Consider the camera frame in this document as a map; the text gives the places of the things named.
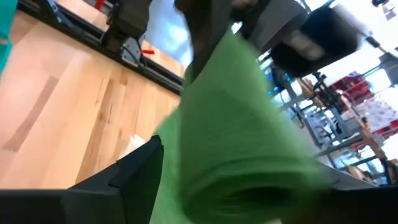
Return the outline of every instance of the black metal frame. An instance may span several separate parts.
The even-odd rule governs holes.
[[[160,86],[172,91],[178,95],[181,94],[183,87],[183,79],[178,77],[176,74],[168,71],[163,66],[152,61],[145,56],[141,57],[140,63],[144,64],[144,60],[147,62],[147,67],[134,67],[130,63],[125,62],[119,54],[116,54],[101,45],[101,38],[105,34],[105,31],[99,29],[93,24],[82,19],[78,15],[64,8],[63,6],[55,3],[58,7],[59,12],[73,24],[73,27],[66,26],[65,24],[57,22],[48,13],[45,13],[48,9],[42,9],[39,4],[34,4],[28,0],[18,0],[17,8],[24,13],[40,20],[41,22],[57,29],[58,31],[68,35],[69,37],[85,44],[97,52],[109,57],[110,59],[120,63],[121,65],[137,72]]]
[[[372,161],[372,160],[374,160],[374,159],[377,159],[377,156],[371,156],[371,157],[369,157],[369,158],[362,159],[362,160],[360,160],[360,161],[358,161],[358,162],[354,162],[354,163],[350,164],[349,166],[351,166],[351,167],[356,167],[356,166],[359,166],[359,165],[361,165],[361,164],[365,164],[365,163],[367,163],[367,162],[370,162],[370,161]],[[345,166],[345,167],[339,168],[338,170],[344,171],[344,170],[347,170],[347,168],[348,168],[348,167]]]
[[[0,223],[148,224],[162,176],[159,136],[65,190],[0,190]]]

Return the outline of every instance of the wooden floor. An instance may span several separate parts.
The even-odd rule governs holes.
[[[106,27],[83,1],[59,2]],[[67,188],[118,159],[132,135],[149,139],[178,105],[177,95],[19,11],[11,40],[0,79],[0,188]],[[161,52],[153,59],[182,75]]]

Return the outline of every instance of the gray metal bar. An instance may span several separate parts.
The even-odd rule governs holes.
[[[305,111],[305,110],[307,110],[307,109],[310,109],[310,108],[313,107],[313,106],[315,106],[315,105],[312,103],[312,104],[310,104],[310,105],[308,105],[308,106],[306,106],[306,107],[304,107],[304,108],[301,108],[300,110],[301,110],[301,111]]]
[[[372,174],[372,179],[376,180],[376,179],[378,179],[380,177],[385,177],[385,176],[386,176],[385,173]]]
[[[340,130],[342,132],[341,135],[343,135],[343,136],[351,136],[352,134],[354,134],[354,133],[351,132],[350,128],[347,127],[346,121],[343,120],[343,118],[341,117],[341,115],[339,114],[339,112],[337,111],[336,108],[332,108],[332,109],[330,109],[330,111],[331,111],[331,113],[333,113],[333,116],[335,117],[337,123],[339,124]]]
[[[311,135],[311,138],[313,139],[315,145],[317,147],[322,147],[322,144],[319,142],[318,136],[315,134],[315,132],[313,131],[313,127],[311,126],[309,120],[307,118],[304,118],[302,120],[305,124],[305,128],[308,130],[308,132]]]
[[[296,98],[291,99],[289,102],[283,104],[280,108],[279,111],[285,111],[287,108],[290,108],[291,106],[293,106],[294,104],[301,102],[305,100],[304,95],[300,95]]]
[[[325,117],[324,119],[326,119],[326,121],[327,121],[328,124],[330,125],[331,131],[332,131],[332,133],[335,135],[335,139],[338,138],[338,134],[337,134],[335,125],[334,125],[333,122],[330,120],[330,118],[328,118],[328,116],[325,114],[325,110],[322,110],[322,109],[321,109],[321,112],[322,112],[322,115]]]
[[[321,164],[323,170],[323,178],[331,185],[333,189],[337,190],[358,190],[358,189],[370,189],[377,187],[375,184],[359,180],[352,175],[345,174],[342,171],[338,171],[324,164]]]
[[[337,169],[336,163],[335,163],[335,161],[333,160],[333,158],[330,156],[330,154],[328,154],[327,156],[328,156],[328,159],[329,159],[329,162],[330,162],[331,166],[332,166],[334,169]]]
[[[374,160],[374,159],[377,159],[377,156],[372,156],[372,157],[369,157],[369,158],[360,160],[360,161],[358,161],[358,162],[354,162],[353,164],[350,164],[349,166],[358,166],[358,165],[361,165],[361,164],[370,162],[370,161],[372,161],[372,160]],[[346,170],[347,168],[348,168],[348,167],[342,167],[342,168],[339,168],[339,170]]]
[[[350,140],[347,140],[347,141],[345,141],[345,142],[343,142],[343,143],[341,143],[341,144],[339,144],[339,145],[337,145],[337,146],[332,146],[332,147],[329,147],[328,149],[322,150],[322,151],[318,152],[317,154],[315,154],[315,156],[324,156],[324,155],[327,155],[327,154],[329,154],[329,153],[331,153],[331,152],[335,152],[335,151],[337,151],[337,150],[339,150],[339,149],[343,149],[343,148],[345,148],[345,147],[348,147],[348,146],[350,146],[352,143],[354,143],[354,142],[356,142],[356,141],[360,141],[360,140],[362,140],[362,139],[363,139],[363,138],[362,138],[361,135],[355,136],[355,137],[351,138]]]

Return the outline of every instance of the green fabric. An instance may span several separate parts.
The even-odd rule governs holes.
[[[312,146],[282,121],[258,53],[228,32],[158,128],[164,167],[151,223],[264,223],[319,189]]]
[[[6,65],[12,47],[9,34],[17,2],[18,0],[0,0],[0,39],[8,40],[6,44],[0,43],[0,73]]]

